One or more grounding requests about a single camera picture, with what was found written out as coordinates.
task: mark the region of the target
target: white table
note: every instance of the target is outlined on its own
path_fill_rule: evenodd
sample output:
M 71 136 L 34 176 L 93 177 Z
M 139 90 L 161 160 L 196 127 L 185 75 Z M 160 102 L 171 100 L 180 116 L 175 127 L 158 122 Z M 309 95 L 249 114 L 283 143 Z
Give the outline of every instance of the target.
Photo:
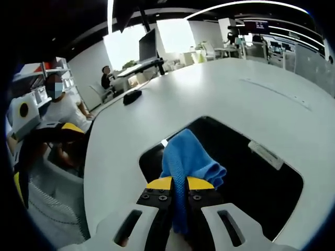
M 115 102 L 94 123 L 84 178 L 91 235 L 110 212 L 141 195 L 142 153 L 207 115 L 264 145 L 302 175 L 300 200 L 275 242 L 295 248 L 309 242 L 335 201 L 335 100 L 329 94 L 291 72 L 241 59 L 189 66 L 151 80 L 142 91 L 135 103 Z M 308 109 L 279 93 L 296 96 Z

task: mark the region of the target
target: blue microfiber towel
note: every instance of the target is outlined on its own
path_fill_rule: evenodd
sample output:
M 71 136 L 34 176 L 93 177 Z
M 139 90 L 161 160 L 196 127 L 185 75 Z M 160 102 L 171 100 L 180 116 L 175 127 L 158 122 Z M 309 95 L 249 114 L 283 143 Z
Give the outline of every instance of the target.
M 200 178 L 211 183 L 215 189 L 224 182 L 227 170 L 214 161 L 205 151 L 196 136 L 185 129 L 169 140 L 163 152 L 161 178 L 172 176 L 174 180 L 175 208 L 173 230 L 186 234 L 187 216 L 185 206 L 185 179 Z

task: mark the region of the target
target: screw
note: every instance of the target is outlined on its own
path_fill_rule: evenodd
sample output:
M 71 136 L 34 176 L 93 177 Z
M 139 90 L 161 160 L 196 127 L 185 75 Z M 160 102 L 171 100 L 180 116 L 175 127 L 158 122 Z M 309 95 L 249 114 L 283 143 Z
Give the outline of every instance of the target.
M 195 196 L 193 196 L 193 199 L 194 199 L 194 200 L 201 200 L 201 196 L 199 196 L 199 195 L 195 195 Z
M 159 196 L 158 199 L 161 201 L 164 201 L 164 200 L 167 200 L 168 198 L 165 195 L 162 195 L 162 196 Z
M 146 199 L 149 199 L 150 196 L 149 195 L 142 195 L 141 198 L 144 199 L 144 200 L 146 200 Z

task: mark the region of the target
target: shelf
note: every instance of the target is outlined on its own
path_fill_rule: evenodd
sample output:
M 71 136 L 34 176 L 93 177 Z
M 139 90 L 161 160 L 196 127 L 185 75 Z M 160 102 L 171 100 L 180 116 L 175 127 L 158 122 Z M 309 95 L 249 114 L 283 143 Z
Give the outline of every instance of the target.
M 51 98 L 48 97 L 46 100 L 43 100 L 41 103 L 37 104 L 37 108 L 40 108 L 41 106 L 44 106 L 46 103 L 50 102 Z
M 46 70 L 47 73 L 49 72 L 67 72 L 69 71 L 70 69 L 49 69 L 49 70 Z
M 20 75 L 20 74 L 16 74 L 14 75 L 13 81 L 12 82 L 16 82 L 25 78 L 29 78 L 29 77 L 34 77 L 34 76 L 39 76 L 39 75 L 43 75 L 43 72 L 32 72 L 29 74 L 25 74 L 25 75 Z

